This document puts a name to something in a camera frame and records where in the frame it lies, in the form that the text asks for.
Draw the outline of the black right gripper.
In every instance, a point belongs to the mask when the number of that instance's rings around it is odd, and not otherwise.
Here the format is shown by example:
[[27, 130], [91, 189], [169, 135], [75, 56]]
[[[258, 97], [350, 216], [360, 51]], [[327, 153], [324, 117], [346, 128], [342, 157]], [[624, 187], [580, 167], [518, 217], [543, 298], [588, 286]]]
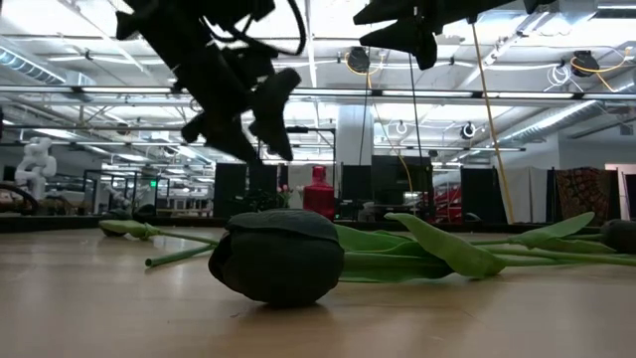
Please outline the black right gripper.
[[416, 8], [416, 25], [399, 20], [375, 33], [375, 47], [416, 48], [421, 70], [437, 61], [435, 36], [447, 24], [466, 20], [476, 22], [478, 15], [513, 0], [372, 0], [354, 17], [355, 24], [374, 24], [409, 17]]

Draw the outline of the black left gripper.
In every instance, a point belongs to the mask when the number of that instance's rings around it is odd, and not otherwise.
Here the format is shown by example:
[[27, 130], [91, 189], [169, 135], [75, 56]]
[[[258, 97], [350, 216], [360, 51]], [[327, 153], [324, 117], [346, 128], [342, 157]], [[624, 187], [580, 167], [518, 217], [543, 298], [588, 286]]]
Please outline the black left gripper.
[[[251, 134], [282, 159], [292, 159], [284, 108], [301, 78], [291, 68], [274, 73], [271, 61], [277, 57], [268, 47], [173, 49], [171, 70], [207, 112], [182, 127], [183, 139], [194, 143], [203, 136], [207, 147], [239, 160], [258, 160], [241, 124], [231, 119], [251, 108]], [[268, 78], [260, 84], [262, 77]]]

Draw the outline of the black artificial tulip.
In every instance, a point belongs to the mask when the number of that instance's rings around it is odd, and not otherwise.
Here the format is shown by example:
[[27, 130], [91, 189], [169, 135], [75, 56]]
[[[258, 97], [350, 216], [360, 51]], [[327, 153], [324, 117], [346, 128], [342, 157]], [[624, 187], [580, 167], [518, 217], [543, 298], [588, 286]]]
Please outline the black artificial tulip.
[[507, 239], [473, 242], [473, 245], [518, 245], [558, 253], [636, 256], [636, 222], [611, 220], [596, 234], [580, 234], [594, 218], [593, 212], [587, 212]]
[[609, 264], [636, 256], [570, 254], [518, 245], [476, 246], [420, 218], [389, 213], [407, 236], [336, 225], [309, 211], [270, 210], [232, 217], [208, 262], [233, 291], [270, 305], [314, 303], [341, 281], [403, 282], [453, 273], [485, 278], [510, 267]]
[[122, 218], [100, 220], [98, 226], [105, 234], [129, 235], [140, 241], [149, 241], [153, 237], [164, 236], [212, 246], [219, 243], [214, 239], [162, 231], [150, 224], [137, 222], [132, 217], [126, 217], [125, 220]]

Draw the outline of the red vase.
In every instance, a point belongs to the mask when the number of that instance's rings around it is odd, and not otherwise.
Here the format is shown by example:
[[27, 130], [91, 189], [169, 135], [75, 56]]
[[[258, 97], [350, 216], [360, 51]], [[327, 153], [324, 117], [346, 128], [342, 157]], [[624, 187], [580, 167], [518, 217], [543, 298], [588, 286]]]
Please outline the red vase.
[[303, 189], [303, 209], [320, 214], [333, 221], [335, 218], [334, 187], [327, 182], [324, 166], [312, 167], [311, 184]]

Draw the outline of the black partition panel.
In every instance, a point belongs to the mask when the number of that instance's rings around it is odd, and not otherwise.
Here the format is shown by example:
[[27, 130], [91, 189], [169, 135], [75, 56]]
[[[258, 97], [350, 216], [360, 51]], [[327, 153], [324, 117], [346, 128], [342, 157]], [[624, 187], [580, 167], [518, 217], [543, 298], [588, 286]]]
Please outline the black partition panel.
[[497, 171], [462, 168], [461, 208], [464, 223], [501, 224], [505, 221]]
[[273, 199], [277, 194], [278, 168], [275, 165], [254, 165], [248, 169], [247, 196], [253, 199]]
[[218, 163], [215, 172], [213, 217], [229, 219], [243, 212], [239, 198], [245, 194], [244, 164]]

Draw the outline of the black monitor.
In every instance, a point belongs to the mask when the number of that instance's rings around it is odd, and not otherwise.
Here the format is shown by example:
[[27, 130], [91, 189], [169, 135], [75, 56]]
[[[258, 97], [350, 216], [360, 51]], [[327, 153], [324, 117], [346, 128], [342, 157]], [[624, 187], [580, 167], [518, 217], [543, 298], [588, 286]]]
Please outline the black monitor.
[[344, 165], [342, 168], [341, 198], [364, 201], [373, 199], [372, 167]]
[[431, 185], [432, 165], [428, 157], [372, 157], [372, 191], [379, 204], [403, 204], [406, 193], [421, 195]]

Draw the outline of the red shelving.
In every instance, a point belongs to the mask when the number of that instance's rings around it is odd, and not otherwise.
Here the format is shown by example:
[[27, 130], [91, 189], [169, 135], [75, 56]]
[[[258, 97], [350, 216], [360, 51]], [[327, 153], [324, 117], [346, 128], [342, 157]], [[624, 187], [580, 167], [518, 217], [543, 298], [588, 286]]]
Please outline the red shelving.
[[442, 184], [434, 188], [434, 205], [436, 223], [462, 222], [462, 192], [461, 185]]

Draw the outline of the white partition panel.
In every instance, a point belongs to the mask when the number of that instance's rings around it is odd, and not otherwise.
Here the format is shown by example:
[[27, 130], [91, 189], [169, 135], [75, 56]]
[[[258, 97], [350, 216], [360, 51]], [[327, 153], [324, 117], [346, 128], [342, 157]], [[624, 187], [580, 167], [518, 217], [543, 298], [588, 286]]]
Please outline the white partition panel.
[[536, 167], [504, 170], [511, 202], [505, 186], [500, 185], [502, 201], [509, 224], [544, 223], [547, 214], [548, 170]]

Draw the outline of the patterned red tapestry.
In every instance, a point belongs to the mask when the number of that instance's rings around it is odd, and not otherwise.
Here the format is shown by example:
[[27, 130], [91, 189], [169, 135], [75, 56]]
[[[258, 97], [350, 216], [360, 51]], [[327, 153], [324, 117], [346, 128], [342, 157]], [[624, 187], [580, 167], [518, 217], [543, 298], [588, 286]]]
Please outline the patterned red tapestry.
[[590, 225], [602, 226], [620, 218], [618, 173], [580, 167], [556, 172], [558, 208], [563, 219], [593, 212]]

